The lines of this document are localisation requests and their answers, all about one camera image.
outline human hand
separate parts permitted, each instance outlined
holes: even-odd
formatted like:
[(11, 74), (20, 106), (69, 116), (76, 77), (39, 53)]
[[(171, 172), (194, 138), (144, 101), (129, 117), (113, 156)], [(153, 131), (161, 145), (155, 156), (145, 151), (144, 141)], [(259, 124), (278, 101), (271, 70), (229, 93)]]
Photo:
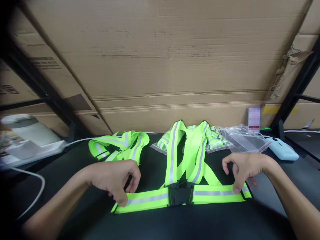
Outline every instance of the human hand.
[(141, 173), (136, 161), (122, 160), (99, 162), (84, 168), (87, 173), (87, 183), (99, 189), (109, 191), (109, 196), (121, 206), (125, 207), (128, 197), (123, 188), (129, 176), (132, 176), (126, 192), (134, 193), (137, 190)]
[(232, 172), (235, 178), (233, 192), (238, 194), (248, 178), (254, 186), (257, 186), (254, 176), (265, 172), (272, 161), (274, 162), (272, 158), (261, 153), (231, 153), (222, 159), (222, 167), (228, 175), (228, 163), (233, 162)]

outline finger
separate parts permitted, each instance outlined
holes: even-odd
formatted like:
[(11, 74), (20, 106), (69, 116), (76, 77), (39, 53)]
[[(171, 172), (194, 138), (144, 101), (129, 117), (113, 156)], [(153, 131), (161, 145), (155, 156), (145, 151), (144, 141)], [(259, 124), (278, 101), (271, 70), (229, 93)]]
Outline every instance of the finger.
[(233, 184), (233, 192), (239, 194), (243, 188), (244, 182), (249, 177), (249, 174), (243, 168), (239, 169), (238, 175), (235, 177), (235, 182)]
[(141, 173), (140, 173), (140, 170), (139, 170), (137, 162), (136, 161), (132, 161), (132, 162), (133, 162), (132, 163), (133, 166), (129, 171), (129, 173), (132, 176), (132, 180), (133, 180), (130, 192), (134, 193), (138, 188), (139, 181), (140, 181), (140, 178), (141, 178)]
[(124, 187), (128, 181), (129, 178), (129, 173), (124, 177), (123, 181), (122, 181), (122, 187)]
[(226, 156), (225, 158), (222, 159), (222, 168), (227, 175), (229, 175), (228, 163), (231, 163), (231, 162), (234, 162), (232, 160), (232, 153), (229, 156)]
[(112, 189), (111, 192), (113, 194), (113, 199), (116, 200), (116, 202), (121, 207), (125, 207), (127, 205), (128, 197), (127, 197), (126, 193), (124, 192), (123, 187), (121, 187), (121, 185)]
[(250, 180), (251, 180), (252, 184), (253, 184), (255, 187), (258, 186), (257, 181), (256, 181), (256, 179), (255, 179), (254, 177), (250, 177)]
[(132, 188), (132, 184), (133, 184), (133, 178), (131, 178), (131, 181), (126, 189), (126, 192), (130, 192), (131, 188)]
[(249, 187), (249, 188), (250, 188), (250, 190), (252, 191), (252, 187), (251, 187), (251, 184), (250, 184), (249, 178), (246, 180), (246, 183), (248, 184), (248, 187)]
[(234, 179), (236, 179), (239, 173), (239, 167), (236, 163), (233, 164), (232, 172), (233, 172)]

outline white container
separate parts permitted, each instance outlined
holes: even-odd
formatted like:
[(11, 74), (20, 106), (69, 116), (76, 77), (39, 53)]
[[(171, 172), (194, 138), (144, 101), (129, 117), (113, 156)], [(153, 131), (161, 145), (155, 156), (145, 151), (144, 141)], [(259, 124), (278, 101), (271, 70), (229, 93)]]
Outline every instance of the white container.
[(31, 140), (38, 146), (61, 141), (46, 125), (40, 123), (34, 116), (28, 114), (16, 114), (1, 119), (1, 123), (22, 137)]

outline cardboard box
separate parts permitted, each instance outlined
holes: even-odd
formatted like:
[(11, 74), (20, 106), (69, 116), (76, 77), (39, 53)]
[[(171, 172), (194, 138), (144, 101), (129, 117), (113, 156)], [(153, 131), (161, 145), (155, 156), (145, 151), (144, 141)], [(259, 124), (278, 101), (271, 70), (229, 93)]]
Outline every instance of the cardboard box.
[[(113, 132), (164, 132), (180, 119), (187, 125), (245, 123), (247, 106), (263, 104), (270, 85), (284, 74), (283, 55), (309, 4), (33, 0), (24, 13)], [(296, 37), (294, 46), (304, 37)], [(303, 42), (308, 47), (290, 60), (302, 63), (314, 41)], [(274, 114), (264, 114), (262, 124), (268, 126)]]
[[(24, 14), (17, 9), (11, 32), (17, 45), (30, 61), (46, 77), (62, 98), (77, 112), (92, 134), (109, 134), (105, 121), (99, 115), (82, 87), (77, 83), (67, 67), (48, 46)], [(5, 63), (1, 63), (0, 102), (10, 104), (39, 98), (22, 79)], [(28, 113), (39, 117), (39, 121), (57, 132), (67, 134), (67, 126), (46, 104), (2, 112), (5, 114)]]
[[(320, 16), (316, 14), (320, 9), (320, 2), (313, 1), (310, 9), (294, 38), (292, 46), (286, 55), (282, 68), (275, 77), (274, 84), (269, 89), (266, 103), (282, 103), (287, 96), (293, 82), (296, 80), (305, 59), (312, 54), (312, 48), (320, 34)], [(320, 97), (320, 72), (318, 71), (307, 89), (303, 93), (312, 97)], [(299, 100), (299, 103), (310, 103)]]

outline light blue object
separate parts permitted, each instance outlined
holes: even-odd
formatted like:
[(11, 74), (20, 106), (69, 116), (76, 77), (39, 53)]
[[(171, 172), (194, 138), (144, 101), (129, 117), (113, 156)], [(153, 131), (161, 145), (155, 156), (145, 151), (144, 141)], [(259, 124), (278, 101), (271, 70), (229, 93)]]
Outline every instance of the light blue object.
[(269, 148), (280, 160), (296, 161), (299, 158), (299, 155), (279, 138), (267, 138), (266, 141), (271, 142)]

